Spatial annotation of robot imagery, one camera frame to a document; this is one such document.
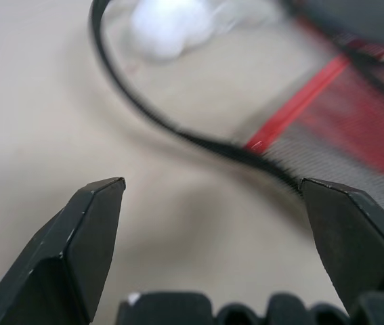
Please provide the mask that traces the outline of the white table tennis ball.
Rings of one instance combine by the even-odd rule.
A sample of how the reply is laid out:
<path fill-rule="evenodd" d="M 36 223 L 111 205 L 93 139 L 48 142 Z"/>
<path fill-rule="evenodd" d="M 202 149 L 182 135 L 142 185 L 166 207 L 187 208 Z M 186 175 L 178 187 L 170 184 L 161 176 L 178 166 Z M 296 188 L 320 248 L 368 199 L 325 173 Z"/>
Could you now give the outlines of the white table tennis ball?
<path fill-rule="evenodd" d="M 152 60 L 174 60 L 215 32 L 206 0 L 139 0 L 131 18 L 131 42 Z"/>

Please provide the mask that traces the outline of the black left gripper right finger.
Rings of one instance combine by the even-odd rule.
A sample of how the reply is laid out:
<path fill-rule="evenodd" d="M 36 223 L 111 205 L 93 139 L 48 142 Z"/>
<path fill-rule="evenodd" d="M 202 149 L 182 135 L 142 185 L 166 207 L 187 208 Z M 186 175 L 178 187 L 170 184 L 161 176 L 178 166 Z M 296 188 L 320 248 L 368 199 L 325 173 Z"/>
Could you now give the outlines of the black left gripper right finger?
<path fill-rule="evenodd" d="M 384 209 L 362 190 L 303 179 L 316 249 L 348 312 L 359 297 L 384 291 Z"/>

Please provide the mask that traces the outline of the red black paddle case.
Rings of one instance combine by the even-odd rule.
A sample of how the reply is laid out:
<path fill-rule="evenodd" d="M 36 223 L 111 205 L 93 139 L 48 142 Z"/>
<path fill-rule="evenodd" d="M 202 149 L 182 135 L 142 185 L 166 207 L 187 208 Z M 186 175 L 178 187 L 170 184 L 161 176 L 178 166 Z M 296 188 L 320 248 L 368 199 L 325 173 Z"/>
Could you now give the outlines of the red black paddle case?
<path fill-rule="evenodd" d="M 368 192 L 384 208 L 384 66 L 345 54 L 331 60 L 239 145 L 182 127 L 149 104 L 108 55 L 93 0 L 95 49 L 116 88 L 149 121 L 196 146 L 275 177 L 292 190 L 313 177 Z"/>

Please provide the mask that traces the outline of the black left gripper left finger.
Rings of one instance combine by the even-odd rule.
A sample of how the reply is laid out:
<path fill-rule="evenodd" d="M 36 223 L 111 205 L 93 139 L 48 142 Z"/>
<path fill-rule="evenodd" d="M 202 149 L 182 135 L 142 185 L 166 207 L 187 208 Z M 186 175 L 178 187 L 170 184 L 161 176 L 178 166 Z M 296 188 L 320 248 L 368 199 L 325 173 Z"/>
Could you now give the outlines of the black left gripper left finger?
<path fill-rule="evenodd" d="M 0 325 L 90 325 L 112 263 L 125 179 L 79 189 L 0 281 Z"/>

